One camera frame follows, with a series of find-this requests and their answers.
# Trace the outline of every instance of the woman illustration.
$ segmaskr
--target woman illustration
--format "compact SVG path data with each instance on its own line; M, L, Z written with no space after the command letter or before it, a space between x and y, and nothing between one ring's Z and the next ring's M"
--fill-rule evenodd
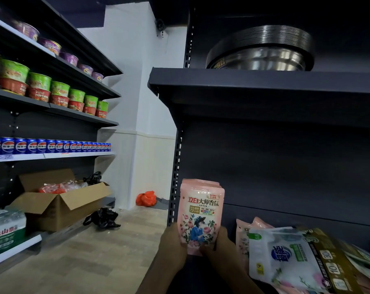
M205 217L197 217L194 220L194 226L191 230L191 240L198 242L200 245L204 242L203 229Z

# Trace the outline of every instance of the orange plastic bag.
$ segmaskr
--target orange plastic bag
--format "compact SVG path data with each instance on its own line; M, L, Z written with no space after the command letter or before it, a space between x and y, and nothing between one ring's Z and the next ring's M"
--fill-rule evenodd
M154 191L147 191L138 194L136 198L136 205L138 206L153 206L156 204L156 195Z

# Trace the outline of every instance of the hand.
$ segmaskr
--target hand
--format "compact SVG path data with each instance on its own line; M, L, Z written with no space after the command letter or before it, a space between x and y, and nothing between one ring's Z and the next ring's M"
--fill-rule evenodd
M167 227L161 236L156 262L177 273L185 265L187 244L179 240L177 223Z
M200 252L210 260L212 267L223 278L228 272L241 270L245 272L238 259L235 244L227 237L226 227L221 226L219 229L216 251L203 245Z

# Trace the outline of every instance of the box flap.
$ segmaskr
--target box flap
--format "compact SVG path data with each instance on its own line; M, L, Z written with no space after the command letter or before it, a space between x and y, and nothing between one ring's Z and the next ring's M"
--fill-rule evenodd
M44 183L63 183L75 179L71 169L57 169L19 175L21 184L26 192L35 192Z
M109 196L111 190L104 183L80 188L60 194L70 210L86 205L87 203Z
M57 194L25 192L10 205L31 214L42 214Z

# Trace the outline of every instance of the dark ceiling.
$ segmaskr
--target dark ceiling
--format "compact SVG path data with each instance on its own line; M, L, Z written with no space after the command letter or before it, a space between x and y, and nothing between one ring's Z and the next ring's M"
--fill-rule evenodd
M103 27L106 5L149 1L167 26L188 23L189 0L46 0L76 28Z

